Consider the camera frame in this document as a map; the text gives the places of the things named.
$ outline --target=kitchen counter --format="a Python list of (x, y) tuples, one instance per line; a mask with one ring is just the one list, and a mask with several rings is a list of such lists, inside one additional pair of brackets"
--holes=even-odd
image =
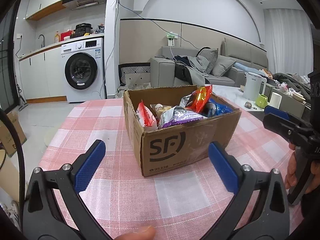
[(69, 40), (66, 40), (66, 41), (60, 41), (60, 42), (57, 42), (57, 43), (54, 43), (54, 44), (51, 44), (51, 45), (48, 45), (48, 46), (45, 46), (41, 49), (37, 49), (37, 50), (34, 50), (28, 54), (24, 54), (22, 55), (22, 57), (19, 59), (19, 61), (22, 61), (26, 58), (29, 58), (33, 55), (36, 55), (36, 54), (39, 54), (41, 52), (44, 52), (44, 51), (47, 51), (49, 49), (54, 49), (54, 48), (57, 48), (57, 47), (61, 47), (62, 44), (66, 44), (66, 43), (70, 43), (70, 42), (74, 42), (74, 41), (80, 41), (80, 40), (87, 40), (87, 39), (93, 39), (93, 38), (99, 38), (99, 37), (104, 37), (104, 33), (98, 33), (98, 34), (92, 34), (92, 35), (89, 35), (89, 36), (82, 36), (82, 37), (77, 37), (77, 38), (73, 38), (73, 39), (69, 39)]

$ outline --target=faucet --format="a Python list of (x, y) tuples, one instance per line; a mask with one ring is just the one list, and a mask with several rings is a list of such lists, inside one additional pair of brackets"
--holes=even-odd
[(45, 46), (45, 44), (44, 44), (44, 35), (43, 35), (43, 34), (40, 34), (39, 37), (38, 37), (38, 39), (39, 39), (41, 36), (43, 37), (43, 46), (42, 46), (42, 44), (41, 44), (41, 48), (44, 48), (44, 46)]

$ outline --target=washing machine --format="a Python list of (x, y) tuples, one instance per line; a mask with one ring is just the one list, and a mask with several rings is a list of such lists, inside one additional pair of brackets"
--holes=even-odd
[(103, 38), (63, 44), (61, 56), (69, 103), (106, 98)]

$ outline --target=kettle handle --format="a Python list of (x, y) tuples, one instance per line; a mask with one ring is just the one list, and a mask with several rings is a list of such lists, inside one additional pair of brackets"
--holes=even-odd
[(264, 77), (261, 77), (261, 82), (263, 82), (263, 89), (262, 89), (262, 95), (264, 95), (264, 91), (266, 90), (266, 84), (267, 84), (267, 79)]

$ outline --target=metal screw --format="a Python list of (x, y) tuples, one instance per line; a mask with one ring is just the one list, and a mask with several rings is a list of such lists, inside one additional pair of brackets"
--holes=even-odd
[(243, 169), (244, 171), (251, 171), (251, 167), (250, 167), (250, 165), (248, 165), (248, 164), (243, 165), (243, 166), (242, 166), (242, 169)]
[(280, 170), (278, 168), (274, 168), (272, 171), (274, 174), (280, 174)]
[(33, 172), (36, 174), (39, 173), (40, 171), (41, 171), (41, 169), (39, 167), (36, 167), (33, 169)]
[(62, 166), (62, 169), (63, 169), (64, 171), (68, 171), (68, 170), (70, 170), (70, 168), (71, 168), (71, 165), (70, 165), (69, 163), (64, 164), (64, 165)]

